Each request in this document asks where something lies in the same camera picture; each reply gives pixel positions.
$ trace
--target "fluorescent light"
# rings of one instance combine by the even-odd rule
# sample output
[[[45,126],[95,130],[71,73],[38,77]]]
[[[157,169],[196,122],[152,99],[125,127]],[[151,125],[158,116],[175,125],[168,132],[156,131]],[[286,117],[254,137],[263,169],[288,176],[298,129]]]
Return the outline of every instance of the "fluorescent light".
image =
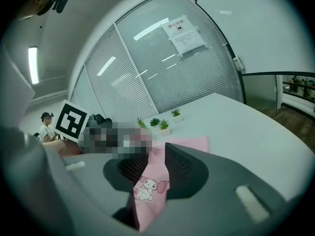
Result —
[[[219,10],[219,12],[220,14],[227,14],[227,15],[232,13],[232,11],[229,11],[229,10]]]
[[[158,75],[158,73],[157,73],[157,74],[155,74],[155,75]],[[148,78],[148,80],[149,80],[149,79],[151,79],[151,78],[153,78],[155,75],[153,75],[153,76],[151,76],[150,78]]]
[[[111,57],[106,63],[105,65],[102,67],[102,69],[100,69],[100,71],[98,72],[97,76],[101,76],[103,74],[103,72],[106,70],[106,68],[108,68],[108,66],[116,59],[116,57]]]
[[[116,85],[117,83],[123,81],[126,77],[128,77],[130,74],[127,73],[127,74],[124,74],[123,76],[120,76],[117,80],[115,80],[111,85],[114,86]]]
[[[143,71],[142,73],[140,73],[140,75],[144,74],[147,70]]]
[[[176,64],[171,65],[171,66],[170,66],[170,67],[168,67],[167,69],[169,69],[169,68],[171,68],[172,66],[175,66],[175,65],[177,65],[177,63],[176,63]],[[166,70],[167,70],[167,69],[166,69]]]
[[[133,37],[133,39],[137,41],[138,39],[140,39],[143,36],[147,35],[149,32],[151,32],[151,31],[155,30],[156,28],[158,28],[160,25],[163,25],[163,24],[165,24],[167,22],[168,22],[168,18],[164,18],[163,20],[158,21],[154,25],[151,25],[150,27],[144,29],[142,32],[140,32],[135,37]]]
[[[163,59],[162,62],[163,62],[163,61],[166,61],[167,59],[169,59],[169,58],[171,58],[171,57],[174,57],[174,56],[175,56],[175,54],[173,54],[172,56],[169,56],[169,57],[166,58],[166,59]]]
[[[139,77],[140,75],[144,74],[147,70],[143,71],[142,73],[140,73],[139,75],[137,75],[135,78]]]
[[[38,83],[37,74],[37,47],[29,47],[29,66],[31,73],[31,82],[33,84]]]

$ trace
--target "white wall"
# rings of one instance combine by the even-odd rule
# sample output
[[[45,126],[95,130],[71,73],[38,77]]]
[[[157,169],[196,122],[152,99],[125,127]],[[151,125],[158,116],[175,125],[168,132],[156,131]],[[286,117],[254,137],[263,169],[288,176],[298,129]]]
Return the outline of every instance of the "white wall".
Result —
[[[315,72],[312,37],[288,0],[197,0],[245,66],[245,73]]]
[[[35,92],[2,46],[0,53],[0,124],[18,127]]]
[[[95,26],[92,34],[88,37],[84,46],[82,47],[75,63],[74,67],[71,71],[71,75],[69,77],[69,90],[68,90],[68,99],[70,100],[73,88],[75,86],[75,82],[78,78],[80,69],[83,66],[84,61],[88,57],[90,51],[96,42],[101,38],[101,36],[108,30],[108,28],[123,14],[125,14],[128,10],[133,8],[136,4],[142,2],[144,0],[122,0],[116,4],[108,13],[104,15],[102,20]]]
[[[41,115],[43,112],[52,112],[55,115],[55,117],[53,117],[54,121],[64,99],[66,99],[66,95],[48,99],[42,103],[29,107],[21,121],[20,129],[30,135],[38,132],[42,125]]]

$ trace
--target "cartoon rabbit print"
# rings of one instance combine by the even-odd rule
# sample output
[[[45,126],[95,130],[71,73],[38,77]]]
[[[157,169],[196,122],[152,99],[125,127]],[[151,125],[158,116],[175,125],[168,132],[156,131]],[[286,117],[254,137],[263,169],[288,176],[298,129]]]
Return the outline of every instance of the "cartoon rabbit print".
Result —
[[[137,192],[137,198],[140,200],[152,200],[152,192],[157,190],[158,193],[163,193],[167,185],[165,181],[155,181],[144,176],[141,177],[140,181],[143,182],[143,186]]]

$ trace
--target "white plant pot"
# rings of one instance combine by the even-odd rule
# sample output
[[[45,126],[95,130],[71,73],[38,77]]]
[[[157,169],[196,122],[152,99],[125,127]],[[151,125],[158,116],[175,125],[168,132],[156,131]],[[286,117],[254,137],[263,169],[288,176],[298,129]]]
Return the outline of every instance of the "white plant pot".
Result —
[[[181,122],[183,120],[182,115],[179,115],[179,116],[176,116],[173,118],[174,118],[174,121],[176,121],[176,122]]]
[[[159,125],[151,126],[153,131],[159,131]]]
[[[167,129],[164,129],[164,130],[160,130],[160,133],[161,133],[162,136],[169,136],[171,134],[171,129],[167,128]]]

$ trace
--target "artificial plant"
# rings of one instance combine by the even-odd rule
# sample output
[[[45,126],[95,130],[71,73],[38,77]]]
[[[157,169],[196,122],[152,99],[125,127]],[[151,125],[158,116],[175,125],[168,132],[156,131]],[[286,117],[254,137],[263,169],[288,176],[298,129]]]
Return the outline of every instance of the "artificial plant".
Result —
[[[178,108],[173,109],[173,110],[171,111],[171,114],[173,115],[173,117],[176,117],[176,116],[180,116],[180,115],[181,115],[180,110],[179,110]]]
[[[165,119],[163,119],[160,123],[159,123],[159,129],[160,130],[165,130],[168,128],[168,121],[166,121]]]
[[[155,127],[159,124],[159,119],[158,118],[153,118],[151,121],[150,121],[150,126],[151,127]]]
[[[139,125],[140,128],[147,128],[146,124],[144,124],[141,118],[138,118],[137,124]]]

